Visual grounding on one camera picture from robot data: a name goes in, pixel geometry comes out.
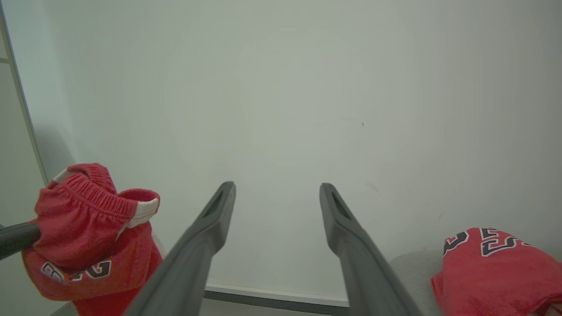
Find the black number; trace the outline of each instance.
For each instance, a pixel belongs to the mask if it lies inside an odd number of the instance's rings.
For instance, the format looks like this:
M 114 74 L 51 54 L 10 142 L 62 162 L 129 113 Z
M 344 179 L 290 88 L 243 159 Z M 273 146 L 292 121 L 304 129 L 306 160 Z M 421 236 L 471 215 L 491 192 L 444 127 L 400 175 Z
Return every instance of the black number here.
M 62 273 L 57 269 L 57 267 L 54 264 L 50 262 L 45 262 L 43 264 L 43 266 L 41 267 L 41 272 L 46 274 L 49 278 L 55 279 L 61 283 L 65 283 L 65 279 L 62 276 Z
M 485 240 L 486 238 L 490 238 L 490 237 L 497 237 L 500 235 L 498 233 L 492 233 L 492 232 L 497 232 L 497 229 L 493 229 L 493 228 L 481 228 L 480 232 L 482 235 L 482 240 Z
M 491 254 L 493 254 L 494 252 L 498 252 L 500 250 L 503 249 L 508 249 L 508 248 L 514 248 L 515 246 L 517 246 L 517 238 L 515 237 L 508 237 L 505 239 L 504 244 L 503 245 L 499 245 L 496 247 L 491 247 L 492 244 L 494 243 L 499 243 L 499 239 L 490 239 L 490 240 L 486 240 L 484 242 L 482 242 L 482 256 L 483 257 L 488 257 Z
M 89 267 L 88 269 L 86 269 L 86 273 L 92 279 L 99 279 L 99 278 L 107 277 L 107 276 L 109 276 L 110 272 L 111 272 L 111 260 L 100 262 L 100 263 L 98 263 L 97 266 L 93 265 L 93 266 Z
M 468 232 L 462 232 L 454 235 L 453 237 L 447 238 L 445 240 L 445 245 L 443 247 L 443 256 L 447 254 L 447 252 L 457 248 L 463 242 L 468 241 Z

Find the gray cushion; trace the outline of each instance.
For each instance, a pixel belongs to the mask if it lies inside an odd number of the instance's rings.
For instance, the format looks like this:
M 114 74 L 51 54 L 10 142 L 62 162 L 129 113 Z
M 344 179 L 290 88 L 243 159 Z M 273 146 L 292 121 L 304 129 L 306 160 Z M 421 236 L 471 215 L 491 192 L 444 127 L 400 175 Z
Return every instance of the gray cushion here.
M 442 316 L 431 289 L 431 278 L 443 268 L 441 251 L 401 255 L 390 265 L 424 316 Z

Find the black bar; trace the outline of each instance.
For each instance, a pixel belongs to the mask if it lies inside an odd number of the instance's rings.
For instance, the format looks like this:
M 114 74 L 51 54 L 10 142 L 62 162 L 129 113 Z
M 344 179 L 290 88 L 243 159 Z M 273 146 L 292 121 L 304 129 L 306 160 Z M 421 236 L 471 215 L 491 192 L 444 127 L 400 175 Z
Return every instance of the black bar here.
M 33 246 L 41 238 L 37 223 L 22 223 L 0 229 L 0 260 Z
M 124 316 L 198 315 L 212 256 L 226 241 L 236 187 L 223 183 Z
M 341 262 L 350 315 L 421 315 L 333 185 L 320 186 L 320 206 L 328 245 Z
M 221 293 L 205 291 L 205 298 L 210 300 L 225 301 L 238 304 L 294 310 L 296 312 L 314 313 L 332 316 L 348 316 L 349 308 L 342 306 L 311 304 L 293 301 L 283 301 L 275 299 L 265 299 L 263 297 L 246 296 L 239 294 Z

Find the red fabric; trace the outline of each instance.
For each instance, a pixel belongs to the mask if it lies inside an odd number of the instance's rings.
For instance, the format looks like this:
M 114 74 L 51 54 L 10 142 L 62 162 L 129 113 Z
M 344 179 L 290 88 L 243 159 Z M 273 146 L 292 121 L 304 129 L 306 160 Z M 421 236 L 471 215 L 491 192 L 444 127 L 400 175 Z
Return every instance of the red fabric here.
M 445 241 L 431 285 L 445 316 L 527 316 L 562 301 L 562 267 L 510 234 L 471 228 Z
M 98 164 L 67 171 L 64 181 L 40 191 L 35 212 L 42 235 L 22 252 L 25 267 L 43 296 L 73 301 L 81 316 L 122 315 L 162 262 L 149 222 L 125 226 L 139 201 L 160 197 L 142 189 L 116 195 Z

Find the elastic waistband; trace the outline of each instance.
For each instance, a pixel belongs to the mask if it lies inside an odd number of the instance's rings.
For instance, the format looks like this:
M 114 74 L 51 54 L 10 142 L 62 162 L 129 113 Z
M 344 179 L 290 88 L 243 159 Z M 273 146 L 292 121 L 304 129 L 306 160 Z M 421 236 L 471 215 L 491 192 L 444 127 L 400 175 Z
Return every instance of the elastic waistband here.
M 119 197 L 117 195 L 109 193 L 102 187 L 93 183 L 82 173 L 71 175 L 62 183 L 57 185 L 54 190 L 66 191 L 73 197 L 76 197 L 83 202 L 90 204 L 91 207 L 95 208 L 99 212 L 105 213 L 110 216 L 124 218 L 127 220 L 131 220 L 133 217 L 135 217 L 137 206 L 139 206 L 139 201 Z M 146 202 L 142 202 L 144 208 L 143 211 L 146 212 L 147 208 L 154 208 L 153 211 L 156 212 L 159 200 L 158 194 L 150 190 L 143 191 L 145 195 L 145 197 L 143 198 L 144 200 L 157 199 L 156 202 L 150 203 L 148 205 Z
M 53 178 L 49 188 L 54 188 L 77 173 L 85 175 L 91 182 L 99 185 L 109 193 L 117 194 L 113 180 L 111 180 L 111 176 L 109 175 L 109 170 L 97 163 L 77 164 L 66 168 Z

